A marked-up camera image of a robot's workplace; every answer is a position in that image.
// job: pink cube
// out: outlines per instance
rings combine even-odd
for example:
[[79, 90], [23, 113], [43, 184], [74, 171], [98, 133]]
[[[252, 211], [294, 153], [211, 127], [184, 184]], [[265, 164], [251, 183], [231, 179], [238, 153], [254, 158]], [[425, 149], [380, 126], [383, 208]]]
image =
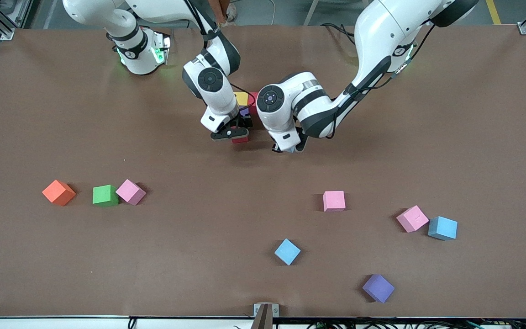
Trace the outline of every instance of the pink cube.
[[127, 179], [121, 184], [119, 189], [117, 189], [117, 194], [121, 196], [125, 202], [135, 206], [146, 195], [146, 192], [137, 186], [136, 183]]
[[407, 232], [417, 231], [420, 227], [430, 221], [418, 206], [413, 206], [405, 210], [403, 214], [397, 216], [397, 220]]
[[342, 211], [345, 208], [344, 191], [324, 192], [324, 211]]

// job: light blue cube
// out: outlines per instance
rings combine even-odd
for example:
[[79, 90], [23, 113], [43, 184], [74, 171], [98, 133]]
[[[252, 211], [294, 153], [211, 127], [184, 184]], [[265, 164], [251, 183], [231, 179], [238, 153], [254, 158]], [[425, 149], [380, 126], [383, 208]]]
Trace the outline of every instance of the light blue cube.
[[291, 265], [296, 257], [298, 257], [300, 251], [301, 250], [290, 240], [285, 239], [275, 251], [275, 255], [278, 256], [280, 260], [283, 260], [287, 265]]
[[430, 220], [430, 231], [427, 235], [444, 241], [455, 240], [457, 231], [457, 221], [438, 216]]

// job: white cable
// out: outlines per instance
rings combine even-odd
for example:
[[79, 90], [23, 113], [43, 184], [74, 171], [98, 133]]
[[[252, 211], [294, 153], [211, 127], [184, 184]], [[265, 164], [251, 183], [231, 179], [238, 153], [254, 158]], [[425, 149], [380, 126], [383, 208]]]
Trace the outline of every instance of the white cable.
[[271, 25], [273, 25], [273, 22], [275, 21], [275, 2], [273, 0], [269, 0], [273, 4], [273, 17], [271, 18]]

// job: black circular joint cap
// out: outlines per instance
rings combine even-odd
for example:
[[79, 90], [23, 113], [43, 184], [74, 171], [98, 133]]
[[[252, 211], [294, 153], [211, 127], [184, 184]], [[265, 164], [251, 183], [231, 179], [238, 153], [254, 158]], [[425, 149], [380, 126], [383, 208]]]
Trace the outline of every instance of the black circular joint cap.
[[223, 87], [223, 73], [214, 67], [207, 67], [198, 75], [198, 85], [203, 90], [217, 92]]
[[268, 85], [259, 92], [257, 96], [257, 107], [261, 112], [272, 113], [283, 105], [284, 91], [276, 85]]

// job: purple cube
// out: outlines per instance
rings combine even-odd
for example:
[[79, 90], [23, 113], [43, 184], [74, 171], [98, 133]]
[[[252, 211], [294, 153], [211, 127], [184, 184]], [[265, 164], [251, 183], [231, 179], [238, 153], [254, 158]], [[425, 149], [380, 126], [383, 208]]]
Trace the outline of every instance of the purple cube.
[[386, 281], [382, 275], [373, 274], [371, 279], [363, 286], [363, 290], [377, 302], [386, 302], [387, 298], [389, 298], [393, 290], [395, 290], [395, 287], [393, 287], [389, 281]]
[[146, 195], [146, 192], [137, 186], [136, 183], [127, 179], [121, 184], [119, 189], [117, 189], [117, 194], [121, 196], [125, 202], [135, 206]]

